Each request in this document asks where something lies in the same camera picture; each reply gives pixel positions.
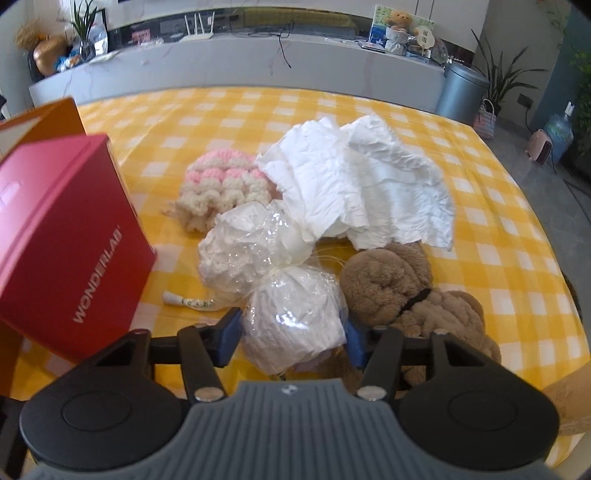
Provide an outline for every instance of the blue wall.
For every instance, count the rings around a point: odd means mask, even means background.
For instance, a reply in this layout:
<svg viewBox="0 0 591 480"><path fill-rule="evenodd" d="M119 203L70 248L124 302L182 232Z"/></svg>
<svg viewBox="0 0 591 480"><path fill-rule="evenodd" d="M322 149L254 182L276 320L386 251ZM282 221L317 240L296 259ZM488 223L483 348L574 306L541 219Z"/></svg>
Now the blue wall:
<svg viewBox="0 0 591 480"><path fill-rule="evenodd" d="M569 16L564 45L558 54L546 92L531 122L531 128L542 128L550 115L562 113L569 102L576 104L581 72L572 65L574 51L591 50L591 22L575 7Z"/></svg>

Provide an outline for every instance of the white countertop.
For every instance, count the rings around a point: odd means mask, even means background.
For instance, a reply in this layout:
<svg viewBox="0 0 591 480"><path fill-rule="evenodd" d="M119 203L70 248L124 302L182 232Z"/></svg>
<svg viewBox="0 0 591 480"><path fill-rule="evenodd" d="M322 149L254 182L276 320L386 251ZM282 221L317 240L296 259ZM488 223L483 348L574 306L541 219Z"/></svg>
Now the white countertop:
<svg viewBox="0 0 591 480"><path fill-rule="evenodd" d="M36 106L65 96L78 105L153 90L209 86L275 86L344 93L435 110L443 69L313 35L216 34L203 41L133 47L30 87Z"/></svg>

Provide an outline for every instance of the crocheted yarn ball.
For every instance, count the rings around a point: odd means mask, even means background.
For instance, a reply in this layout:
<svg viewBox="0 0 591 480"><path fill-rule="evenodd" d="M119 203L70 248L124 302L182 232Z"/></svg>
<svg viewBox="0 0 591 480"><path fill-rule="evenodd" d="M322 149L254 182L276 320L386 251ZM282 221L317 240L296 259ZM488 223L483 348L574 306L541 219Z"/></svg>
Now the crocheted yarn ball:
<svg viewBox="0 0 591 480"><path fill-rule="evenodd" d="M211 230L218 213L248 202L269 205L273 186L255 157L228 148L214 150L189 165L178 200L177 217L188 232Z"/></svg>

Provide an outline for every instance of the yellow checkered tablecloth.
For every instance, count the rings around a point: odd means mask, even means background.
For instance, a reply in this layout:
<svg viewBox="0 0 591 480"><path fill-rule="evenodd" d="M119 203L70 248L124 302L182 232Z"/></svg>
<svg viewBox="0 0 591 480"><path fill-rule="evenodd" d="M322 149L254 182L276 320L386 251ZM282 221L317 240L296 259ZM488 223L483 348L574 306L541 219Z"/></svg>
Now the yellow checkered tablecloth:
<svg viewBox="0 0 591 480"><path fill-rule="evenodd" d="M162 292L207 296L195 267L200 237L188 236L163 214L191 162L217 148L263 152L306 120L331 115L343 125L368 113L385 118L410 149L443 169L457 206L456 240L452 252L428 249L435 284L480 300L503 364L538 388L585 364L589 350L583 328L544 231L513 179L470 127L397 105L307 90L168 90L80 108L88 133L109 134L159 253L132 326L150 328L155 336L174 335L200 314L163 306ZM343 242L319 249L341 258L353 254ZM327 266L338 271L337 265ZM69 367L25 341L12 395L28 398ZM263 378L240 355L220 375L230 389L242 378ZM182 390L178 367L158 367L157 380L176 393ZM548 463L562 461L579 439L560 438Z"/></svg>

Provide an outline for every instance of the red box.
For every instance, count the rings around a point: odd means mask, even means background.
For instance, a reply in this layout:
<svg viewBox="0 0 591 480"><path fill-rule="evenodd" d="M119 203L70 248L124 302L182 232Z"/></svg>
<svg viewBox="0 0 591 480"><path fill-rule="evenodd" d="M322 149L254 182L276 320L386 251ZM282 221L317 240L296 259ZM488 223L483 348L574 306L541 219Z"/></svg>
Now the red box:
<svg viewBox="0 0 591 480"><path fill-rule="evenodd" d="M0 319L78 361L129 330L155 261L106 135L24 145L0 165Z"/></svg>

